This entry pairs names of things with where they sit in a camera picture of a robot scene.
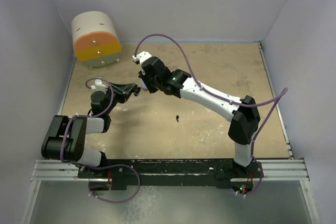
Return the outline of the purple earbud charging case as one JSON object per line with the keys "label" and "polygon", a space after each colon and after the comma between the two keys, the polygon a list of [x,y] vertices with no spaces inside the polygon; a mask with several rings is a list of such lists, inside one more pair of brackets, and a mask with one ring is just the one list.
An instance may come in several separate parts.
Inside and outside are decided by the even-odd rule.
{"label": "purple earbud charging case", "polygon": [[148,90],[147,86],[144,83],[141,83],[141,88],[146,91]]}

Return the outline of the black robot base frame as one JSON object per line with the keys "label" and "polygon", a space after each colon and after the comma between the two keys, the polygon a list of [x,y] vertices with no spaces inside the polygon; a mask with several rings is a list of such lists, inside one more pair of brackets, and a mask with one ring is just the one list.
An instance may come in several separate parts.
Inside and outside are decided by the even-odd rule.
{"label": "black robot base frame", "polygon": [[193,186],[233,189],[249,193],[254,179],[262,180],[260,162],[247,167],[232,158],[197,159],[107,159],[98,167],[77,165],[79,178],[88,179],[97,190],[125,190],[129,186]]}

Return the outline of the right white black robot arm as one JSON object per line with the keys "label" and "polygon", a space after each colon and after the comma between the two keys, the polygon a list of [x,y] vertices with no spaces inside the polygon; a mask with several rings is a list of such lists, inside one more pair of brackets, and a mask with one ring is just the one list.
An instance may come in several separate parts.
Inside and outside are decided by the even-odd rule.
{"label": "right white black robot arm", "polygon": [[148,52],[132,57],[140,65],[139,78],[150,93],[162,91],[180,99],[190,100],[210,109],[230,123],[228,136],[235,142],[234,173],[246,177],[252,171],[252,140],[258,130],[260,115],[250,96],[243,99],[222,93],[199,81],[181,69],[170,71],[167,66]]}

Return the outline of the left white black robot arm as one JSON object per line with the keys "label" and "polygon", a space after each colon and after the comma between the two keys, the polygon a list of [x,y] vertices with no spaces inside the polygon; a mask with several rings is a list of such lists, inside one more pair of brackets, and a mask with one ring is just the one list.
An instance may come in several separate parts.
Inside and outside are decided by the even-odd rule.
{"label": "left white black robot arm", "polygon": [[91,174],[102,178],[108,172],[106,155],[85,147],[86,136],[106,133],[112,109],[119,103],[126,103],[131,95],[139,95],[141,87],[135,83],[103,83],[102,79],[95,79],[91,86],[86,83],[86,87],[93,91],[89,112],[72,117],[55,115],[42,143],[41,155],[44,159],[88,166]]}

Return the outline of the black earbud charging case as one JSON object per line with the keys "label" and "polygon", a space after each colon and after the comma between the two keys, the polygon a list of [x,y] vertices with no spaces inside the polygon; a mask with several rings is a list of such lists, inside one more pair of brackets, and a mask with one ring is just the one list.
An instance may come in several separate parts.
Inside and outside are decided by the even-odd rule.
{"label": "black earbud charging case", "polygon": [[134,90],[134,95],[135,96],[138,96],[140,94],[140,91],[141,91],[141,87],[137,87],[135,90]]}

